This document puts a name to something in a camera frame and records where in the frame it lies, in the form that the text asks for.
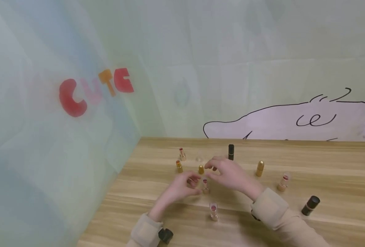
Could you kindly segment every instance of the open lipstick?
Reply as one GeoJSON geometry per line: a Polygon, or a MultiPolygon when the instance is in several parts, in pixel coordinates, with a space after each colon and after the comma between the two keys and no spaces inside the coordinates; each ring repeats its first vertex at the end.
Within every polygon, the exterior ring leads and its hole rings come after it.
{"type": "Polygon", "coordinates": [[[186,160],[186,156],[185,156],[185,153],[182,150],[182,148],[180,148],[180,158],[181,158],[181,161],[185,161],[186,160]]]}

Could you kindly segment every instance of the wrist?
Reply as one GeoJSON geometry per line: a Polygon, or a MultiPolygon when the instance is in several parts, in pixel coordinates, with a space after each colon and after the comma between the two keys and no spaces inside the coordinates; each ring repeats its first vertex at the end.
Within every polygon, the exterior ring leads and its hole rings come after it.
{"type": "Polygon", "coordinates": [[[148,212],[148,217],[155,222],[161,222],[164,211],[170,204],[171,203],[167,200],[167,198],[161,195],[148,212]]]}
{"type": "Polygon", "coordinates": [[[259,182],[256,184],[247,184],[244,187],[243,194],[256,202],[257,198],[264,192],[265,188],[259,182]]]}

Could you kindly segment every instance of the lipstick cap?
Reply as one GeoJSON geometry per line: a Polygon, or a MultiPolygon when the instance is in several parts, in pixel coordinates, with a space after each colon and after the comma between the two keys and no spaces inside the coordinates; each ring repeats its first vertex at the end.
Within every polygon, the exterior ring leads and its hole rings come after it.
{"type": "Polygon", "coordinates": [[[205,172],[205,168],[202,165],[200,165],[199,166],[199,174],[204,174],[204,172],[205,172]]]}
{"type": "Polygon", "coordinates": [[[229,144],[229,153],[234,154],[235,153],[235,146],[233,144],[229,144]]]}
{"type": "Polygon", "coordinates": [[[259,161],[258,162],[258,166],[257,166],[257,169],[259,171],[263,171],[263,168],[265,167],[265,163],[263,163],[263,161],[259,161]]]}
{"type": "Polygon", "coordinates": [[[316,206],[320,203],[320,198],[316,196],[311,196],[310,199],[307,201],[307,206],[311,209],[316,208],[316,206]]]}

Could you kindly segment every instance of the black lipstick tube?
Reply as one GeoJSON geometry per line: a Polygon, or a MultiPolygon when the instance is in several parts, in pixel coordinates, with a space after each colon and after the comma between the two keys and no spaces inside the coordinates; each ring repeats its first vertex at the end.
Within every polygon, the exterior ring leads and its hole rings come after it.
{"type": "Polygon", "coordinates": [[[318,203],[320,203],[320,198],[316,196],[311,196],[306,205],[302,208],[302,214],[304,214],[305,216],[309,216],[314,208],[316,208],[318,203]]]}
{"type": "Polygon", "coordinates": [[[235,146],[233,144],[229,144],[228,159],[232,161],[234,155],[235,155],[235,146]]]}

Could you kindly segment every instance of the lipstick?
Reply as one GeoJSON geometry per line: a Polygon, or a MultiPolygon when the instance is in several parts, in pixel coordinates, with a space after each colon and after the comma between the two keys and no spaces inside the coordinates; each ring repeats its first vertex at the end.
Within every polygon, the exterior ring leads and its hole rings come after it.
{"type": "Polygon", "coordinates": [[[314,210],[314,208],[316,208],[318,203],[320,203],[320,198],[316,196],[311,196],[310,199],[307,201],[306,205],[304,206],[304,208],[302,208],[301,211],[302,214],[304,214],[305,216],[309,216],[314,210]]]}
{"type": "Polygon", "coordinates": [[[186,160],[186,156],[185,156],[185,153],[182,150],[182,148],[180,148],[180,158],[181,158],[181,161],[185,161],[186,160]]]}
{"type": "Polygon", "coordinates": [[[213,221],[218,221],[218,214],[217,214],[218,205],[215,202],[209,204],[210,216],[213,221]]]}
{"type": "Polygon", "coordinates": [[[234,159],[234,155],[235,155],[235,146],[233,144],[229,144],[228,159],[232,161],[234,159]]]}
{"type": "Polygon", "coordinates": [[[259,161],[258,165],[257,165],[257,171],[255,173],[255,175],[257,177],[261,177],[262,176],[262,172],[263,172],[263,168],[265,167],[265,163],[263,163],[263,161],[259,161]]]}
{"type": "Polygon", "coordinates": [[[287,189],[290,180],[291,174],[289,174],[289,172],[284,173],[280,183],[277,185],[277,189],[281,192],[284,192],[287,189]]]}
{"type": "MultiPolygon", "coordinates": [[[[205,173],[205,168],[200,165],[198,173],[200,175],[203,175],[205,173]]],[[[209,193],[208,184],[207,184],[207,178],[205,176],[202,176],[202,184],[203,184],[203,193],[209,193]]]]}
{"type": "Polygon", "coordinates": [[[181,164],[181,162],[180,162],[179,160],[177,160],[177,161],[175,162],[175,165],[177,166],[177,171],[178,171],[178,173],[182,173],[182,172],[183,172],[183,170],[182,170],[182,164],[181,164]]]}

